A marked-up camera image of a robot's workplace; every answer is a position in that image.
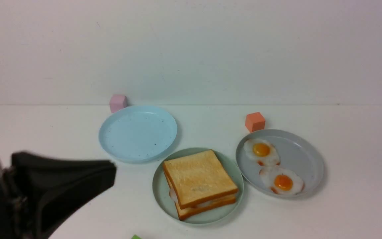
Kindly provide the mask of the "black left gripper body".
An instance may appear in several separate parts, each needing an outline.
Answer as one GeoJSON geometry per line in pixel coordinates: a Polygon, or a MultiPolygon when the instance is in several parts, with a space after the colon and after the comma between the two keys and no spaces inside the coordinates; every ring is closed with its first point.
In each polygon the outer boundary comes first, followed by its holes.
{"type": "Polygon", "coordinates": [[[0,165],[0,239],[48,239],[73,213],[114,186],[109,160],[62,160],[27,151],[0,165]]]}

